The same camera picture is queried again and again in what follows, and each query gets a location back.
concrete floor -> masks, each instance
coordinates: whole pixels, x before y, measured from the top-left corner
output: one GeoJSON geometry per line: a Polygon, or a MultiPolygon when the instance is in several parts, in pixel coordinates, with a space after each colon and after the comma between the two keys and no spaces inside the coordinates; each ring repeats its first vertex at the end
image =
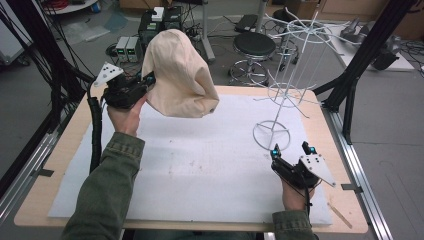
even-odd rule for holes
{"type": "MultiPolygon", "coordinates": [[[[117,24],[111,33],[93,42],[72,45],[94,74],[104,61],[110,61],[105,55],[110,44],[116,43],[120,36],[137,34],[139,23],[136,14],[119,22],[122,18],[116,18],[119,16],[114,13],[116,9],[111,6],[99,14],[80,11],[62,16],[63,25],[88,22],[90,27],[105,26],[112,18],[122,25],[117,24]]],[[[209,29],[220,24],[219,29],[225,30],[210,35],[234,35],[233,26],[221,24],[224,21],[223,18],[210,21],[209,29]]],[[[241,57],[232,50],[232,38],[211,37],[210,42],[216,55],[216,61],[210,65],[214,83],[227,85],[228,69],[241,57]]],[[[63,42],[58,44],[64,49],[63,42]]],[[[314,79],[316,86],[343,72],[343,66],[334,53],[327,50],[324,59],[314,79]]],[[[265,65],[275,71],[277,60],[267,61],[265,65]]],[[[4,174],[47,115],[50,89],[34,66],[7,68],[0,73],[0,78],[0,96],[3,98],[0,103],[0,134],[8,136],[0,141],[0,174],[4,174]]],[[[418,71],[366,71],[357,86],[352,141],[394,239],[415,240],[424,236],[424,206],[420,204],[424,199],[421,185],[424,161],[420,157],[424,142],[423,89],[424,78],[418,71]]],[[[323,93],[318,98],[325,100],[327,96],[328,93],[323,93]]],[[[58,239],[61,228],[23,228],[13,223],[21,200],[0,224],[0,239],[58,239]]],[[[321,239],[376,239],[371,228],[364,234],[318,235],[321,239]]]]}

beige fabric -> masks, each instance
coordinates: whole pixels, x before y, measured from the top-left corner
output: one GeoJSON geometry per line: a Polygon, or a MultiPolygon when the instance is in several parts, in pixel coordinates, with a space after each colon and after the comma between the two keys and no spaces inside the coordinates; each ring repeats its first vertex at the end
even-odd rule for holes
{"type": "Polygon", "coordinates": [[[147,102],[165,116],[200,118],[219,102],[208,65],[179,30],[160,32],[149,43],[142,74],[155,72],[147,102]]]}

hand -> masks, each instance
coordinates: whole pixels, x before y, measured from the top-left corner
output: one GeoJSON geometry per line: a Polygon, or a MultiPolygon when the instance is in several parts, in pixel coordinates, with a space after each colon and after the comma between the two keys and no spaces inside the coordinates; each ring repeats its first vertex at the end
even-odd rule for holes
{"type": "Polygon", "coordinates": [[[112,121],[116,132],[125,133],[137,137],[137,129],[140,124],[141,106],[146,102],[147,95],[144,95],[131,109],[117,109],[107,107],[109,118],[112,121]]]}
{"type": "MultiPolygon", "coordinates": [[[[283,205],[286,210],[305,210],[306,198],[304,197],[305,190],[294,189],[284,179],[281,179],[283,184],[283,205]]],[[[312,199],[315,189],[309,190],[309,197],[312,199]]]]}

white mounting plate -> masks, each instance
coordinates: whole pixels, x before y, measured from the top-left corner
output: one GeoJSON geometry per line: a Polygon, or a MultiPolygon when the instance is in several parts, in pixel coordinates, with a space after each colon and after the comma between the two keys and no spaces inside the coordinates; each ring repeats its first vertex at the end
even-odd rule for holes
{"type": "Polygon", "coordinates": [[[102,70],[97,76],[96,81],[94,81],[94,86],[100,87],[101,85],[107,83],[108,81],[110,81],[111,79],[113,79],[114,77],[118,76],[119,74],[123,72],[124,70],[122,70],[122,68],[119,68],[108,62],[105,62],[105,64],[102,67],[102,70]]]}
{"type": "Polygon", "coordinates": [[[320,154],[302,155],[300,161],[302,161],[306,168],[315,176],[321,178],[330,186],[336,187],[336,181],[333,175],[331,175],[330,169],[328,169],[325,163],[325,159],[320,154]]]}

green sleeve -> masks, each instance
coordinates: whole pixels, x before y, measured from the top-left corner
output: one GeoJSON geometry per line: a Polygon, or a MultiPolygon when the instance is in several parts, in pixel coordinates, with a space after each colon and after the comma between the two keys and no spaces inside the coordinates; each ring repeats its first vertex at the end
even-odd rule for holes
{"type": "Polygon", "coordinates": [[[84,181],[61,239],[119,239],[144,141],[114,133],[101,164],[84,181]]]}
{"type": "Polygon", "coordinates": [[[306,211],[283,211],[272,214],[277,240],[316,240],[306,211]]]}

